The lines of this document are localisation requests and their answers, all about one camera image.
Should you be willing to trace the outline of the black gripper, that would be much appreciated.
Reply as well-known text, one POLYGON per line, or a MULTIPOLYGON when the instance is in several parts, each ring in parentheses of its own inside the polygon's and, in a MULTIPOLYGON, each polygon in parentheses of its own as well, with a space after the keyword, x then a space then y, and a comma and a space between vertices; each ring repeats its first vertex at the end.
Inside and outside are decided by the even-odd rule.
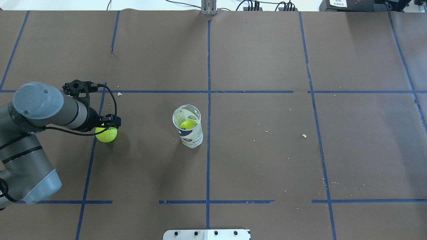
POLYGON ((122 120, 119 116, 114 114, 107 114, 100 116, 95 109, 89 108, 87 115, 87 131, 90 132, 96 127, 109 128, 113 127, 119 129, 121 127, 122 120))

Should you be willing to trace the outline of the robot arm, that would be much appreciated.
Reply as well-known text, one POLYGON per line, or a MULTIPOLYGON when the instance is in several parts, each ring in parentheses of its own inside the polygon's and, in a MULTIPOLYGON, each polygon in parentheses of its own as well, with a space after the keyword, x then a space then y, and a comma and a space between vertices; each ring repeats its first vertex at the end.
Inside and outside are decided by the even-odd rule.
POLYGON ((20 200, 35 204, 62 187, 56 169, 37 138, 45 130, 77 136, 95 136, 121 126, 117 108, 100 115, 90 106, 90 93, 108 86, 74 80, 63 91, 41 82, 22 85, 12 102, 1 106, 1 210, 20 200))

